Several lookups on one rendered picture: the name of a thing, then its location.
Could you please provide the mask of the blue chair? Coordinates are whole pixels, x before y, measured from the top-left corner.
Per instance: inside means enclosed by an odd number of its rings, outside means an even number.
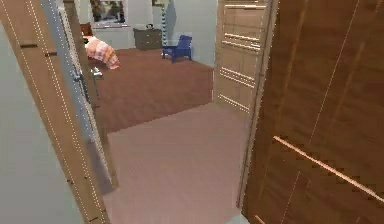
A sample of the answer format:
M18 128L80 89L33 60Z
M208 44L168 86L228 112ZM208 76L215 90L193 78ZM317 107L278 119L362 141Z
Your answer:
M162 49L162 58L165 58L166 55L171 57L171 61L179 57L187 57L189 60L192 59L192 48L191 48L192 37L187 35L181 35L179 37L178 43L176 46L164 46Z

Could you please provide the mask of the light brown panelled door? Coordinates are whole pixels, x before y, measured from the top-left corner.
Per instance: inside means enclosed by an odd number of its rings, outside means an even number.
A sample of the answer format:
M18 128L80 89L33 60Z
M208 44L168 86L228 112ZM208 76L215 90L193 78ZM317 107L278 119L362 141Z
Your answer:
M219 0L217 10L214 100L250 113L268 0Z

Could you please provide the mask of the dark grey chest of drawers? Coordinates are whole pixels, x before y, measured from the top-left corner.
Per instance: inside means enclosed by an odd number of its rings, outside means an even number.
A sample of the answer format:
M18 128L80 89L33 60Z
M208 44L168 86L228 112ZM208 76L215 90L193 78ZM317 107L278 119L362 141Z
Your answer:
M133 29L135 47L139 50L153 50L162 48L160 29Z

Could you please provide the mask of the teal beaded floor lamp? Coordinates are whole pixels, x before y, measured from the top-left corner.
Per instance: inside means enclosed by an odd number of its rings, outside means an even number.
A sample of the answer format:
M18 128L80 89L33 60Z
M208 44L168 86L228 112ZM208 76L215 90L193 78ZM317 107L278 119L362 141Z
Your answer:
M161 40L162 45L167 45L167 22L166 22L166 10L169 4L169 0L152 0L152 5L159 7L161 10Z

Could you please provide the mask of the grey room door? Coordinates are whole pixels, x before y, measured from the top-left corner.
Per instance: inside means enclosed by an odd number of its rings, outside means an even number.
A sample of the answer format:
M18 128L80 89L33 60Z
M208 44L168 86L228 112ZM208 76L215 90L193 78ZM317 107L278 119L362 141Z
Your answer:
M76 6L73 0L41 0L48 27L58 49L60 62L63 66L65 82L72 97L77 121L82 136L85 138L92 169L101 194L113 191L111 177L107 167L104 148L96 124L90 87L94 84L93 73L87 62L80 62L81 34L74 33L73 19L77 20Z

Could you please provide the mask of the dark brown wooden door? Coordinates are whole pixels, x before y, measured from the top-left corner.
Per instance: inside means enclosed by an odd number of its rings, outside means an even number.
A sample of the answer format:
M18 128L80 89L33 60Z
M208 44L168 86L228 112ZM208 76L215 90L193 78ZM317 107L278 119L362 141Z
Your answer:
M384 0L279 0L242 213L384 224Z

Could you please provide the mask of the window with dark view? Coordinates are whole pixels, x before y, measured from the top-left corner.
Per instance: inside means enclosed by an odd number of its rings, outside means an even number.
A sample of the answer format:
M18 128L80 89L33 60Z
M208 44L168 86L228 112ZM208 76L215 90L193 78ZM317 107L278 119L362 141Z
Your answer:
M123 0L89 0L93 25L97 28L122 27L126 25Z

